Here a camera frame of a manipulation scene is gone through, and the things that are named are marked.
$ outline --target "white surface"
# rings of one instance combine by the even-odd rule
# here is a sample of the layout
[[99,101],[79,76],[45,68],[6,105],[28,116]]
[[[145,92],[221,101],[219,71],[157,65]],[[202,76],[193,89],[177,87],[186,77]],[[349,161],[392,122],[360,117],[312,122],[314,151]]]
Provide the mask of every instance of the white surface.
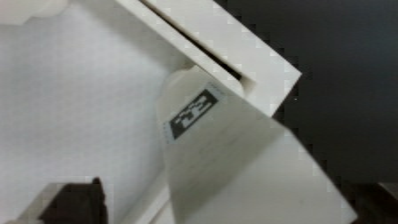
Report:
[[[356,212],[290,130],[198,67],[168,81],[159,119],[177,223],[353,223]],[[225,99],[200,117],[189,111],[212,105],[193,102],[209,83]],[[177,115],[200,118],[170,143]]]
[[0,24],[22,25],[33,16],[58,15],[68,0],[0,0]]
[[214,0],[145,1],[243,74],[246,99],[273,116],[301,77],[299,70]]
[[109,0],[0,26],[0,223],[51,183],[95,176],[120,223],[163,170],[155,99],[186,61]]

